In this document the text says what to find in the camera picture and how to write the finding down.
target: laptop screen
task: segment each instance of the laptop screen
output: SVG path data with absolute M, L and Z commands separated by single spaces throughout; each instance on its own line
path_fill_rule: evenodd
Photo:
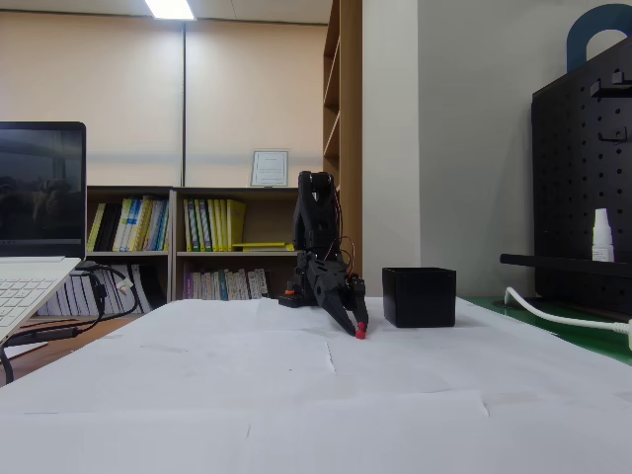
M 0 257 L 85 257 L 85 126 L 0 123 Z

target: framed certificate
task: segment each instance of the framed certificate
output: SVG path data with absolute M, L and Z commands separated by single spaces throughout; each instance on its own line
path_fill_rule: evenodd
M 286 187 L 287 151 L 255 151 L 250 186 Z

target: black square container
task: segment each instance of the black square container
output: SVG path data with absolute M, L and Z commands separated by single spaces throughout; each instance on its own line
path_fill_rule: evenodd
M 384 316 L 398 328 L 454 326 L 456 272 L 382 269 Z

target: white bottle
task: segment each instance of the white bottle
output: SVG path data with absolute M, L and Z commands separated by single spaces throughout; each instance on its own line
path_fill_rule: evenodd
M 592 230 L 592 260 L 594 262 L 614 262 L 612 230 L 608 224 L 606 209 L 594 211 L 594 229 Z

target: fluorescent light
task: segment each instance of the fluorescent light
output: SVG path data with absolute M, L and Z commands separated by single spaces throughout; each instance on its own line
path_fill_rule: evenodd
M 187 0 L 145 0 L 154 18 L 159 20 L 194 20 Z

